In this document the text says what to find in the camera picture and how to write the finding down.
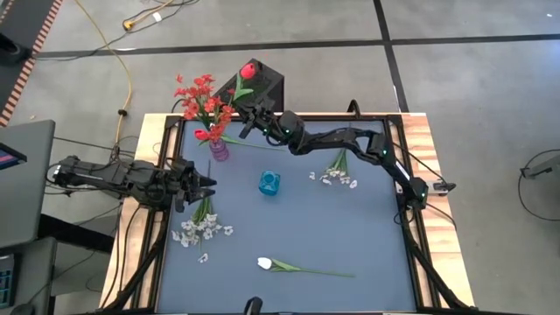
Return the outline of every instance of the flower stem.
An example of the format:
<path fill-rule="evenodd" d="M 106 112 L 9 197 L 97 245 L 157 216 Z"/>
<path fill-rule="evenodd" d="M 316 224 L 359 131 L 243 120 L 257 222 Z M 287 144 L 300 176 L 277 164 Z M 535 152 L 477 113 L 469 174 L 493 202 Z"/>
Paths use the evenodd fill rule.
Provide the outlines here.
<path fill-rule="evenodd" d="M 345 274 L 345 273 L 338 273 L 338 272 L 331 272 L 331 271 L 313 270 L 313 269 L 304 269 L 304 268 L 300 268 L 299 271 L 316 273 L 316 274 L 321 274 L 321 275 L 338 276 L 338 277 L 356 277 L 355 275 L 352 275 L 352 274 Z"/>

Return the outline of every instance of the blue tabletop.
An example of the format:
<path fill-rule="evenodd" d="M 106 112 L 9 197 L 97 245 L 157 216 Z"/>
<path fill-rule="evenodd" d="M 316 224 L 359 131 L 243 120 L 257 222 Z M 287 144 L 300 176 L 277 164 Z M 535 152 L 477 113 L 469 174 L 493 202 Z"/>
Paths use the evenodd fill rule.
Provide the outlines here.
<path fill-rule="evenodd" d="M 308 132 L 348 126 L 348 122 L 306 122 Z M 382 132 L 380 122 L 352 122 L 352 126 Z M 380 167 L 358 160 L 349 152 L 348 170 L 358 181 L 354 189 L 317 179 L 336 158 L 338 150 L 317 150 L 305 156 L 283 151 L 228 144 L 225 162 L 212 159 L 207 145 L 199 146 L 185 126 L 182 155 L 193 160 L 201 174 L 218 185 L 212 197 L 221 225 L 231 225 L 230 236 L 219 234 L 198 247 L 184 248 L 171 235 L 165 248 L 157 312 L 242 312 L 246 301 L 262 298 L 263 312 L 413 311 L 414 298 L 391 177 Z M 226 132 L 237 139 L 242 128 L 232 122 Z M 250 144 L 268 146 L 258 130 Z M 278 195 L 258 190 L 262 172 L 281 176 Z M 170 230 L 180 231 L 198 203 L 173 212 Z M 201 253 L 208 261 L 199 263 Z M 309 269 L 355 274 L 354 278 L 305 273 L 274 273 L 257 266 L 258 257 Z"/>

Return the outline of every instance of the table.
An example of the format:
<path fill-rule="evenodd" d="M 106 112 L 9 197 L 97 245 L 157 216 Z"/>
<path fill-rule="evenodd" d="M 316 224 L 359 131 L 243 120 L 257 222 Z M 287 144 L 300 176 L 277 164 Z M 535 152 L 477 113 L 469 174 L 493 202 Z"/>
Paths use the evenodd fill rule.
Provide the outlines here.
<path fill-rule="evenodd" d="M 0 249 L 54 236 L 108 253 L 113 246 L 111 236 L 41 213 L 54 127 L 54 121 L 47 120 L 0 129 L 0 143 L 27 156 L 27 162 L 0 170 Z"/>
<path fill-rule="evenodd" d="M 30 303 L 33 296 L 31 304 L 35 315 L 51 313 L 50 307 L 54 307 L 50 298 L 56 244 L 55 239 L 47 237 L 13 248 L 0 249 L 0 255 L 4 252 L 19 254 L 16 300 L 12 307 L 0 310 L 0 315 L 9 315 L 13 307 Z"/>
<path fill-rule="evenodd" d="M 345 113 L 299 113 L 300 115 L 322 115 L 322 116 L 340 116 L 352 114 Z M 379 114 L 367 113 L 363 116 L 373 115 L 399 115 L 402 121 L 404 134 L 409 151 L 421 158 L 429 167 L 438 171 L 438 159 L 431 139 L 430 127 L 425 114 Z M 158 162 L 158 144 L 167 142 L 164 135 L 169 137 L 167 143 L 167 152 L 163 152 L 167 157 L 173 156 L 176 150 L 174 143 L 175 133 L 178 132 L 176 128 L 169 124 L 167 114 L 148 114 L 144 118 L 143 127 L 140 133 L 138 147 L 136 149 L 136 159 L 148 160 L 153 163 Z M 427 169 L 420 164 L 412 161 L 411 163 L 415 176 L 419 176 L 425 180 L 435 180 L 435 175 L 431 174 Z M 432 205 L 451 214 L 449 204 L 446 197 L 430 196 L 428 200 Z M 116 266 L 116 246 L 113 247 L 113 255 L 108 267 L 107 279 L 102 293 L 102 299 L 109 293 L 109 287 L 113 282 L 115 273 L 117 281 L 123 277 L 124 282 L 132 276 L 136 271 L 138 260 L 141 252 L 143 251 L 143 238 L 146 231 L 146 222 L 148 221 L 148 211 L 143 209 L 139 212 L 135 219 L 130 222 L 132 213 L 136 210 L 137 203 L 133 199 L 126 199 L 122 210 L 122 218 L 120 228 L 123 230 L 129 224 L 132 224 L 129 231 L 129 239 L 127 241 L 127 259 L 124 266 L 123 275 L 121 275 L 121 267 L 117 269 Z M 445 218 L 440 217 L 437 213 L 432 212 L 430 209 L 423 211 L 423 224 L 425 225 L 428 245 L 430 247 L 430 256 L 432 263 L 440 276 L 447 282 L 450 288 L 456 295 L 465 303 L 472 305 L 473 298 L 470 292 L 470 286 L 466 277 L 465 266 L 463 264 L 462 255 L 460 252 L 459 241 L 453 226 Z M 159 224 L 154 223 L 154 231 L 158 231 Z M 120 242 L 121 256 L 124 246 L 123 235 L 118 240 Z M 430 291 L 428 290 L 428 283 L 424 272 L 421 267 L 416 264 L 418 268 L 418 275 L 420 278 L 420 291 L 423 297 L 423 305 L 430 306 Z M 159 274 L 156 274 L 156 279 L 153 279 L 153 268 L 150 268 L 146 273 L 141 290 L 138 291 L 136 299 L 134 299 L 133 306 L 147 306 L 154 305 L 155 298 L 150 294 L 151 286 L 159 281 Z M 115 298 L 116 291 L 110 292 L 108 301 Z"/>

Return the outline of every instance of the white tulip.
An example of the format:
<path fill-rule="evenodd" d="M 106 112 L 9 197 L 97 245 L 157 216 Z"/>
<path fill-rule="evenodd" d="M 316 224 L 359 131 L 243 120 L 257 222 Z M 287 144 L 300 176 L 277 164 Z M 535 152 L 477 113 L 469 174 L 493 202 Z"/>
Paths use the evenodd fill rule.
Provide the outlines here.
<path fill-rule="evenodd" d="M 257 264 L 261 266 L 264 270 L 269 270 L 272 267 L 272 261 L 266 257 L 259 257 L 257 259 Z"/>

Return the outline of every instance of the wooden board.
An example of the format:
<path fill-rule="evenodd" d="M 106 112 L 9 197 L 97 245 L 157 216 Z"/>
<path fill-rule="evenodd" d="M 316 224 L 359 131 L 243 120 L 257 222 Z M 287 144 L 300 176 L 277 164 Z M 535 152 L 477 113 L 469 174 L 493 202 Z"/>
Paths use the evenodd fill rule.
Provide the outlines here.
<path fill-rule="evenodd" d="M 305 115 L 322 115 L 322 116 L 340 116 L 352 115 L 351 113 L 298 113 L 301 116 Z M 439 172 L 439 163 L 434 143 L 431 138 L 430 126 L 426 114 L 401 114 L 401 113 L 364 113 L 364 116 L 371 115 L 401 115 L 406 140 L 408 143 L 409 151 L 425 162 L 432 170 Z M 136 147 L 136 159 L 150 161 L 154 164 L 158 162 L 158 144 L 161 144 L 164 129 L 165 119 L 167 116 L 181 116 L 181 114 L 147 114 L 144 117 L 138 146 Z M 175 137 L 171 136 L 170 145 L 168 147 L 167 156 L 172 155 L 172 150 L 175 143 L 171 140 Z M 428 171 L 424 166 L 420 165 L 414 159 L 412 161 L 412 168 L 415 176 L 421 177 L 424 180 L 435 180 L 437 177 Z M 428 203 L 445 211 L 451 215 L 451 209 L 446 197 L 430 196 Z M 120 221 L 120 230 L 118 241 L 120 249 L 120 259 L 117 269 L 116 263 L 116 246 L 113 247 L 113 253 L 108 266 L 107 277 L 105 285 L 101 294 L 102 305 L 103 300 L 107 296 L 113 278 L 116 273 L 115 288 L 110 292 L 108 297 L 109 304 L 116 296 L 119 280 L 121 278 L 121 268 L 123 263 L 123 245 L 124 245 L 124 231 L 130 224 L 130 218 L 137 209 L 137 203 L 133 199 L 126 199 L 122 208 L 122 217 Z M 123 285 L 126 284 L 128 279 L 136 271 L 140 251 L 142 247 L 142 240 L 144 238 L 144 231 L 146 227 L 147 211 L 141 209 L 136 214 L 134 220 L 131 222 L 132 226 L 129 231 L 129 239 L 127 245 L 127 256 L 124 265 Z M 426 227 L 426 234 L 428 238 L 428 246 L 430 247 L 431 259 L 434 267 L 439 275 L 444 279 L 447 285 L 452 289 L 457 297 L 468 305 L 473 305 L 473 295 L 466 276 L 465 265 L 463 263 L 463 256 L 459 246 L 459 239 L 453 225 L 441 214 L 436 211 L 426 208 L 423 211 L 423 222 Z M 157 234 L 159 229 L 158 219 L 154 226 L 154 233 Z M 426 281 L 426 275 L 419 264 L 416 264 L 420 283 L 422 288 L 424 305 L 430 306 L 430 291 Z M 145 307 L 148 304 L 148 295 L 151 288 L 152 268 L 146 272 L 140 296 L 140 307 Z"/>

